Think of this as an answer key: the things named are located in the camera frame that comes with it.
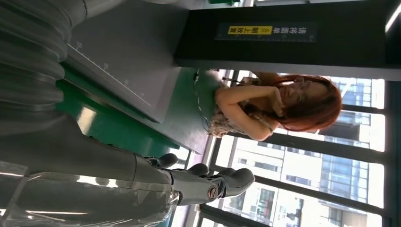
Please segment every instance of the gray machine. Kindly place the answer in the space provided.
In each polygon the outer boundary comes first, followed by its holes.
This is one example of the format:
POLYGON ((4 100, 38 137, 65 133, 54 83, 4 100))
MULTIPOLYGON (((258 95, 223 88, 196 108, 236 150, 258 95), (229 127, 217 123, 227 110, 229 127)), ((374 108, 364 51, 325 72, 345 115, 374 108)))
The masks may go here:
POLYGON ((58 112, 55 81, 72 28, 121 0, 0 1, 0 226, 151 226, 175 205, 237 196, 248 169, 167 170, 176 157, 141 157, 86 137, 58 112))

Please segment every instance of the black wire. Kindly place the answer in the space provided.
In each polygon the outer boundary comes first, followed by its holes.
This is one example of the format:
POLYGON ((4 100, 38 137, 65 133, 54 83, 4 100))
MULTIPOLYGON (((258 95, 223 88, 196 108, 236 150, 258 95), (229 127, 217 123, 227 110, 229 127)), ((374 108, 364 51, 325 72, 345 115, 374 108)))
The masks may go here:
POLYGON ((198 92, 196 91, 196 83, 199 80, 199 69, 195 72, 195 74, 193 75, 193 91, 195 92, 196 98, 198 99, 198 110, 199 113, 202 117, 202 127, 204 130, 206 130, 207 132, 210 132, 210 125, 209 125, 209 120, 207 119, 207 117, 205 117, 205 115, 203 115, 203 111, 201 108, 201 99, 199 97, 198 92))

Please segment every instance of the plastic wrap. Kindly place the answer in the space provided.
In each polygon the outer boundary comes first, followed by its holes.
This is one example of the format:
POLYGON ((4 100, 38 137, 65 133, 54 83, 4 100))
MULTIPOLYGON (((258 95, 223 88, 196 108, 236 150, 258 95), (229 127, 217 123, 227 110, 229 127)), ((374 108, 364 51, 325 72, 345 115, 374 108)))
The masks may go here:
POLYGON ((57 173, 20 178, 12 199, 0 203, 2 227, 149 227, 167 220, 179 198, 168 184, 57 173))

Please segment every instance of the gray panel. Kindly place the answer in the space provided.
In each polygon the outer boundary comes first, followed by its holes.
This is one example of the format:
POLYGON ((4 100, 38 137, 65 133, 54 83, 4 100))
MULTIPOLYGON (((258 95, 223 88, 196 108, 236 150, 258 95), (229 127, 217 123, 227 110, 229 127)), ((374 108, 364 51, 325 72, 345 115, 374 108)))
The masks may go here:
POLYGON ((66 62, 162 122, 180 69, 173 54, 190 6, 181 2, 130 0, 89 19, 74 28, 66 62))

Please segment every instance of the green workbench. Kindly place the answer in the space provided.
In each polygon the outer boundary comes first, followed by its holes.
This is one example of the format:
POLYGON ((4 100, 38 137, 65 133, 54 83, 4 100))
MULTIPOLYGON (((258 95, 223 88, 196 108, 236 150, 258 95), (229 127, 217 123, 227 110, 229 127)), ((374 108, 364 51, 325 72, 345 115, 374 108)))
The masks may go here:
MULTIPOLYGON (((161 144, 182 146, 203 153, 208 134, 198 110, 198 99, 193 90, 195 69, 183 68, 179 74, 173 96, 163 123, 152 122, 119 98, 91 83, 65 66, 65 80, 58 82, 64 91, 64 102, 58 105, 77 120, 83 108, 96 115, 87 130, 104 143, 112 143, 141 155, 156 155, 161 144)), ((196 89, 204 115, 210 119, 218 80, 210 71, 201 71, 196 89)))

